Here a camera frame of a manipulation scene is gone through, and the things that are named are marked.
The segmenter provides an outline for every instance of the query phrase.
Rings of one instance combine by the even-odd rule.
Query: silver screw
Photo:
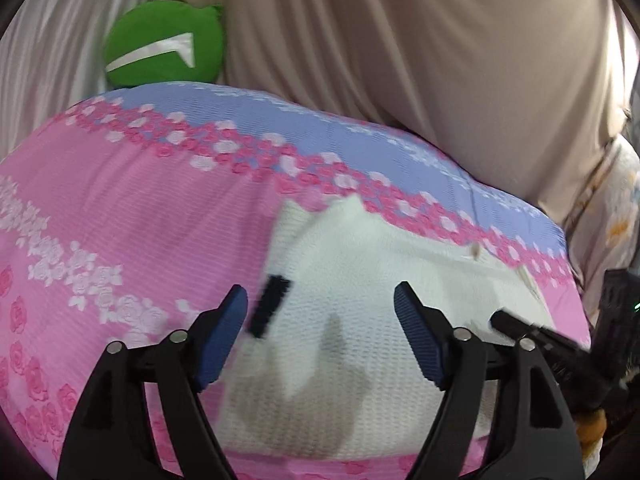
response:
[[[536,347],[536,344],[528,337],[523,337],[520,340],[520,348],[522,348],[523,350],[526,350],[527,352],[531,352],[533,349],[535,349],[535,347]]]
[[[453,337],[458,341],[469,341],[471,339],[471,332],[466,328],[457,328],[453,331]]]
[[[113,341],[107,345],[107,352],[110,354],[117,354],[120,350],[122,350],[120,341]]]
[[[176,330],[175,332],[171,332],[169,336],[169,341],[172,343],[182,343],[183,341],[187,341],[188,334],[186,330]]]

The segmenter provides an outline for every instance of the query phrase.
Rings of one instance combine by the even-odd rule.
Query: pink bedsheet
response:
[[[89,106],[106,105],[85,103],[60,115],[0,166],[0,406],[52,475],[76,400],[110,340],[157,342],[217,306],[234,283],[252,300],[284,197],[320,210],[327,191],[340,191],[323,190],[312,176],[294,186],[286,174],[220,156],[228,153],[194,155],[184,143],[170,151],[140,142],[135,132],[118,136],[100,118],[86,120]],[[129,125],[137,120],[131,117],[124,119]],[[238,131],[225,124],[221,138],[239,145]],[[268,137],[261,142],[274,148]],[[342,165],[337,170],[346,174]],[[460,242],[486,236],[469,227]],[[493,236],[499,249],[509,247]],[[548,260],[567,267],[564,255]],[[536,279],[558,329],[588,344],[570,273]],[[202,394],[211,422],[222,388]],[[159,453],[175,469],[153,395],[150,410]],[[482,442],[475,442],[466,469],[481,455]],[[240,480],[401,480],[414,458],[343,463],[230,453]]]

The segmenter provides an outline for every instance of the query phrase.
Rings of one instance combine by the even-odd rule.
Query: black mechanical device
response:
[[[286,293],[272,278],[268,322]],[[274,289],[281,294],[274,294]],[[217,379],[247,310],[235,285],[219,308],[157,345],[127,349],[111,342],[79,399],[62,449],[59,480],[170,480],[148,418],[144,383],[157,383],[169,436],[186,480],[235,480],[198,393]],[[396,288],[396,314],[427,380],[445,392],[438,416],[408,480],[454,480],[473,436],[486,380],[499,380],[495,419],[484,465],[466,479],[582,480],[580,445],[554,375],[535,340],[488,344],[453,328],[424,307],[408,283]]]

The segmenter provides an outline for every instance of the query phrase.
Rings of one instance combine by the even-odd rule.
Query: white curtain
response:
[[[104,38],[142,1],[24,1],[0,38],[0,158],[46,119],[108,89]]]

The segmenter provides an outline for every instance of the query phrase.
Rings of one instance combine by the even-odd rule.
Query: blue gripper pad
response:
[[[396,286],[394,308],[423,376],[443,389],[451,325],[439,310],[424,307],[407,282]]]
[[[198,370],[195,375],[200,391],[220,376],[231,347],[238,337],[248,309],[246,290],[234,285],[218,309],[223,312],[202,345]]]

